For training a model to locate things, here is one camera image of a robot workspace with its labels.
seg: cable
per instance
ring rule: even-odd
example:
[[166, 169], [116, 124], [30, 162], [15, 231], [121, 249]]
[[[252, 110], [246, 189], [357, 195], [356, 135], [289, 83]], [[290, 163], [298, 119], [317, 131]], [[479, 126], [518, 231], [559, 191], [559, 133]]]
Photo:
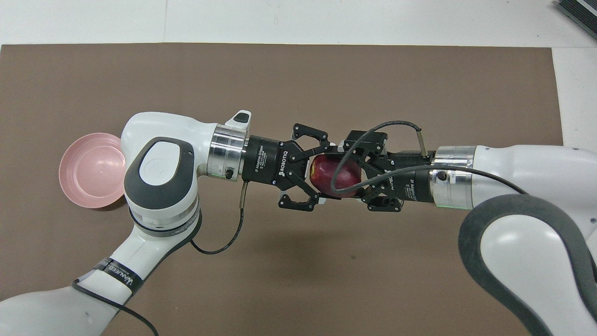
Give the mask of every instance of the cable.
[[114, 301], [112, 301], [112, 300], [109, 300], [109, 299], [107, 299], [107, 298], [105, 298], [105, 297], [103, 297], [103, 296], [101, 296], [101, 295], [98, 295], [98, 294], [96, 294], [96, 293], [94, 293], [94, 292], [92, 292], [92, 291], [88, 290], [87, 288], [83, 288], [83, 287], [81, 287], [81, 286], [79, 285], [79, 282], [80, 282], [80, 280], [79, 280], [79, 279], [75, 279], [75, 280], [74, 280], [74, 281], [73, 281], [73, 282], [70, 284], [70, 286], [71, 286], [72, 288], [76, 289], [77, 291], [79, 291], [79, 292], [82, 292], [83, 294], [87, 294], [87, 295], [91, 296], [92, 298], [94, 298], [94, 299], [96, 299], [96, 300], [99, 300], [99, 301], [101, 301], [101, 302], [103, 302], [103, 303], [109, 304], [110, 306], [112, 306], [112, 307], [114, 307], [114, 308], [117, 308], [117, 309], [120, 309], [120, 310], [123, 310], [123, 311], [125, 311], [125, 312], [129, 313], [129, 314], [130, 314], [130, 315], [132, 315], [133, 317], [136, 317], [138, 320], [140, 320], [141, 322], [145, 323], [145, 325], [146, 325], [147, 327], [149, 327], [149, 329], [151, 329], [151, 331], [152, 331], [152, 333], [153, 333], [153, 336], [159, 336], [159, 334], [158, 334], [158, 330], [157, 330], [157, 329], [156, 329], [156, 328], [155, 328], [155, 327], [154, 327], [154, 326], [151, 324], [151, 322], [149, 322], [149, 321], [148, 321], [148, 320], [147, 320], [145, 317], [141, 316], [141, 315], [140, 315], [140, 314], [138, 314], [136, 311], [134, 311], [134, 310], [132, 310], [132, 309], [130, 309], [130, 308], [127, 308], [126, 306], [123, 306], [123, 305], [122, 305], [122, 304], [120, 304], [120, 303], [116, 303], [116, 302], [114, 302]]
[[195, 243], [194, 240], [191, 239], [190, 243], [191, 245], [193, 245], [193, 247], [203, 253], [203, 254], [207, 254], [207, 255], [214, 255], [214, 254], [218, 254], [224, 250], [226, 250], [227, 248], [230, 247], [230, 245], [232, 245], [232, 243], [234, 243], [234, 241], [236, 240], [236, 238], [238, 237], [238, 234], [241, 232], [241, 228], [242, 228], [242, 222], [245, 220], [245, 196], [247, 195], [247, 185], [249, 184], [249, 181], [245, 181], [242, 184], [242, 190], [241, 190], [241, 201], [239, 204], [239, 207], [241, 208], [241, 217], [238, 221], [238, 228], [236, 229], [236, 232], [234, 233], [234, 236], [232, 237], [232, 239], [230, 239], [230, 241], [228, 242], [228, 244], [224, 245], [224, 247], [217, 249], [215, 251], [206, 251], [202, 248], [200, 248], [199, 246], [197, 246], [197, 244]]
[[419, 134], [421, 132], [421, 128], [419, 128], [417, 125], [409, 122], [409, 121], [402, 121], [402, 120], [395, 120], [395, 121], [387, 121], [385, 123], [379, 124], [375, 127], [373, 127], [372, 129], [368, 130], [367, 132], [363, 133], [363, 135], [361, 135], [356, 141], [355, 143], [352, 144], [352, 146], [346, 151], [345, 155], [342, 156], [342, 159], [340, 160], [340, 163], [338, 164], [338, 167], [336, 167], [336, 170], [334, 171], [334, 174], [332, 175], [332, 180], [330, 182], [330, 187], [332, 189], [332, 191], [336, 194], [344, 194], [344, 193], [349, 193], [351, 191], [357, 190], [358, 188], [362, 188], [366, 185], [371, 185], [371, 184], [375, 184], [377, 182], [383, 181], [389, 177], [393, 177], [402, 173], [410, 173], [410, 172], [417, 172], [417, 171], [425, 171], [425, 170], [456, 170], [456, 171], [460, 171], [460, 172], [467, 172], [467, 173], [472, 173], [472, 174], [476, 174], [476, 175], [480, 175], [480, 176], [484, 176], [486, 178], [490, 178], [493, 179], [497, 182], [500, 182], [502, 184], [507, 185], [508, 187], [514, 189], [516, 192], [520, 193], [520, 194], [528, 194], [526, 191], [524, 191], [522, 188], [520, 188], [519, 186], [515, 185], [514, 183], [501, 178], [497, 175], [493, 175], [491, 173], [488, 172], [484, 172], [482, 170], [477, 170], [477, 169], [472, 169], [472, 168], [465, 168], [465, 167], [454, 167], [454, 166], [429, 166], [429, 165], [424, 165], [424, 166], [413, 166], [413, 167], [406, 167], [406, 168], [401, 168], [401, 169], [396, 169], [393, 170], [391, 172], [387, 172], [378, 176], [375, 176], [373, 178], [367, 179], [366, 181], [357, 183], [355, 185], [351, 185], [350, 187], [346, 187], [346, 188], [342, 188], [342, 189], [336, 189], [336, 178], [338, 177], [338, 174], [340, 173], [340, 169], [342, 168], [342, 166], [344, 166], [344, 164], [347, 162], [348, 158], [350, 157], [350, 155], [353, 153], [353, 151], [355, 150], [355, 148], [363, 141], [363, 139], [365, 139], [366, 136], [368, 136], [369, 134], [371, 134], [372, 132], [382, 128], [382, 127], [386, 127], [389, 125], [406, 125], [406, 126], [410, 126], [412, 128], [414, 128], [414, 130], [417, 132], [417, 134]]

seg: pink plate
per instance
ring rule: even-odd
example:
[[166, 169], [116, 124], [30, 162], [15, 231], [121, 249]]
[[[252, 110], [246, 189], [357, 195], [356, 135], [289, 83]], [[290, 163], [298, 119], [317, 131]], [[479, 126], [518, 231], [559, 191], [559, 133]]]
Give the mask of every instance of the pink plate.
[[69, 200], [97, 209], [124, 195], [125, 169], [120, 139], [112, 134], [92, 133], [79, 138], [66, 150], [58, 177]]

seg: brown mat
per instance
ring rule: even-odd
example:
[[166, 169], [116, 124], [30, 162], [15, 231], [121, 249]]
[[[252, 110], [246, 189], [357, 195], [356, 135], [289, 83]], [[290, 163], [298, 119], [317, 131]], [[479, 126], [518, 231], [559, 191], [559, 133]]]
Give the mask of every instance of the brown mat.
[[[125, 206], [75, 206], [57, 172], [74, 140], [120, 135], [136, 112], [224, 123], [248, 109], [252, 134], [283, 140], [296, 122], [339, 142], [402, 119], [423, 128], [429, 149], [562, 143], [545, 48], [5, 45], [0, 85], [0, 300], [67, 286], [127, 237]], [[410, 129], [386, 131], [391, 151], [417, 148]], [[196, 240], [219, 248], [235, 230], [241, 184], [199, 187]], [[205, 256], [185, 246], [129, 306], [162, 335], [526, 334], [460, 262], [467, 212], [407, 203], [371, 213], [344, 200], [302, 213], [279, 209], [277, 197], [250, 184], [232, 248]], [[149, 335], [126, 314], [105, 334], [124, 330]]]

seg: red apple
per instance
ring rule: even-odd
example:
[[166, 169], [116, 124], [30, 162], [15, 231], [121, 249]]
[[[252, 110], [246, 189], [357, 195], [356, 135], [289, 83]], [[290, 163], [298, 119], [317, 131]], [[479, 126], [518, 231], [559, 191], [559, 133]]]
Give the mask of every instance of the red apple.
[[[346, 194], [334, 194], [330, 187], [334, 171], [338, 168], [340, 158], [329, 157], [324, 154], [317, 155], [311, 163], [309, 179], [315, 188], [324, 194], [334, 197], [352, 197], [356, 194], [351, 191]], [[342, 189], [355, 185], [361, 181], [361, 168], [354, 161], [347, 161], [340, 169], [336, 178], [336, 189]]]

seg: black button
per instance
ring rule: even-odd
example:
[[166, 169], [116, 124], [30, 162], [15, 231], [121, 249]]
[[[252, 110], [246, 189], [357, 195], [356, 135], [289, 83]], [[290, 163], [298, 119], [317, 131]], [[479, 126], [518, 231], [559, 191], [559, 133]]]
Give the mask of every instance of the black button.
[[247, 123], [249, 121], [249, 115], [244, 112], [241, 112], [237, 114], [233, 120], [238, 121], [239, 123]]

